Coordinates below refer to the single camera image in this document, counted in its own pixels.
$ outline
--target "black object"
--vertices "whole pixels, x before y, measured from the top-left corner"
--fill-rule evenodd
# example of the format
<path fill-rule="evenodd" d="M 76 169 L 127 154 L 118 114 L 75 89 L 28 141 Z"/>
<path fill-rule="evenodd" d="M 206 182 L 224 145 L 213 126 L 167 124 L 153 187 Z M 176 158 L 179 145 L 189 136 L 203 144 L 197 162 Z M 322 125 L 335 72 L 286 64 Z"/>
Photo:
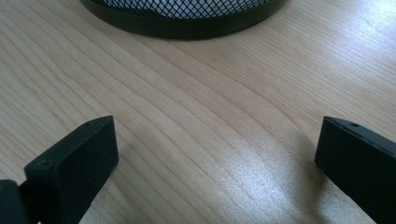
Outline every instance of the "black object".
<path fill-rule="evenodd" d="M 377 223 L 396 223 L 396 144 L 359 124 L 325 117 L 315 162 Z"/>
<path fill-rule="evenodd" d="M 285 0 L 80 0 L 100 19 L 123 30 L 163 38 L 198 39 L 249 27 Z"/>
<path fill-rule="evenodd" d="M 0 180 L 0 223 L 79 223 L 118 161 L 113 117 L 79 126 L 25 166 L 19 187 Z"/>

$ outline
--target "wood grain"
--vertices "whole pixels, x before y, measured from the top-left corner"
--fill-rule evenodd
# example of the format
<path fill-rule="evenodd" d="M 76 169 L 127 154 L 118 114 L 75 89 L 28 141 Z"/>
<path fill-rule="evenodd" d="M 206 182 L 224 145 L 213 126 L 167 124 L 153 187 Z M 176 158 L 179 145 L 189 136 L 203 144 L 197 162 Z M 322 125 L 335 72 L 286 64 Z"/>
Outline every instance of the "wood grain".
<path fill-rule="evenodd" d="M 395 36 L 393 0 L 289 0 L 200 41 L 0 1 L 0 178 L 111 114 L 120 164 L 81 223 L 373 223 L 313 159 L 325 115 L 396 140 Z"/>

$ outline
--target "black mesh container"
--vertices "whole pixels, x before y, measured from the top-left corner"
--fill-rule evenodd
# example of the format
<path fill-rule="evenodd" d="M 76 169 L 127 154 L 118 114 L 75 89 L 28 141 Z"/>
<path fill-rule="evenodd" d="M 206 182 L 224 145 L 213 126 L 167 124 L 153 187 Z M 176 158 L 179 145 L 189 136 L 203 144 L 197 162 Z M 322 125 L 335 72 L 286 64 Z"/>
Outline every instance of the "black mesh container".
<path fill-rule="evenodd" d="M 163 38 L 225 35 L 272 15 L 285 0 L 80 0 L 123 30 Z"/>

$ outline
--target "black rim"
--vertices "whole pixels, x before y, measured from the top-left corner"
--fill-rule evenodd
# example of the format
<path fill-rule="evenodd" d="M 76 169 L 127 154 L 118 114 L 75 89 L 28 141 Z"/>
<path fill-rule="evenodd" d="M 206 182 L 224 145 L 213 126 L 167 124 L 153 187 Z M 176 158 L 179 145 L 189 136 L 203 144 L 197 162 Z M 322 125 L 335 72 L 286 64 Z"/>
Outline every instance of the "black rim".
<path fill-rule="evenodd" d="M 136 16 L 80 0 L 95 16 L 122 30 L 141 35 L 173 39 L 202 39 L 226 35 L 266 19 L 278 11 L 286 0 L 273 0 L 245 11 L 203 19 L 169 19 Z"/>

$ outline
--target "black metal mesh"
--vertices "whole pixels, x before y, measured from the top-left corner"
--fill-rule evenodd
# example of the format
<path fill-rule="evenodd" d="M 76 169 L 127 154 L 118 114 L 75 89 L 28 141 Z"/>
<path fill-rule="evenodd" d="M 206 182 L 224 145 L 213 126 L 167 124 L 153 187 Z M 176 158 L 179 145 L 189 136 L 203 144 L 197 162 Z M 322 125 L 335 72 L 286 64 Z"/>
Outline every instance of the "black metal mesh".
<path fill-rule="evenodd" d="M 142 17 L 201 19 L 244 11 L 272 0 L 91 0 Z"/>

